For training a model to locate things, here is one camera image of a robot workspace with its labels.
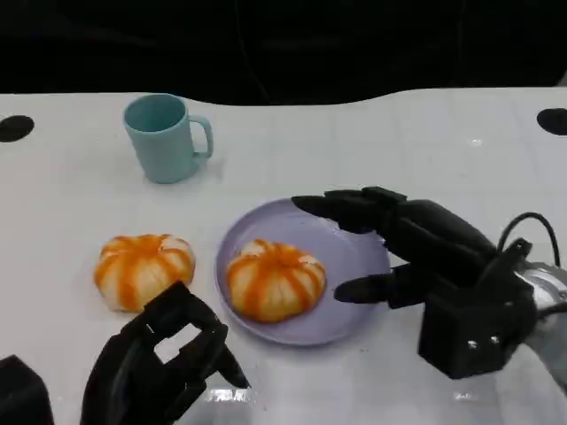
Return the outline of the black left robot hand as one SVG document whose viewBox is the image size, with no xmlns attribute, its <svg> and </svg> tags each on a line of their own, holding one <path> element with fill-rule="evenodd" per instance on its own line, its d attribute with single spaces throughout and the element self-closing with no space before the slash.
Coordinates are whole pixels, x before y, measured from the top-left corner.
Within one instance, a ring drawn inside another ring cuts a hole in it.
<svg viewBox="0 0 567 425">
<path fill-rule="evenodd" d="M 198 334 L 171 360 L 155 347 L 192 325 Z M 200 298 L 176 282 L 112 336 L 86 383 L 83 424 L 172 424 L 220 374 L 238 389 L 250 386 L 226 345 L 228 327 Z"/>
</svg>

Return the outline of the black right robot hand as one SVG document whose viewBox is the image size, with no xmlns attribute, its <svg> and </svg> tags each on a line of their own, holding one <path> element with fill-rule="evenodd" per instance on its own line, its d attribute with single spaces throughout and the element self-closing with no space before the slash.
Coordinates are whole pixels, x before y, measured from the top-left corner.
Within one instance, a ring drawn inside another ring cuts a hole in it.
<svg viewBox="0 0 567 425">
<path fill-rule="evenodd" d="M 497 255 L 484 234 L 445 207 L 382 187 L 329 190 L 291 201 L 344 231 L 379 235 L 386 250 L 403 260 L 389 273 L 341 283 L 334 298 L 342 303 L 385 302 L 392 309 L 421 304 L 442 283 L 474 285 Z"/>
</svg>

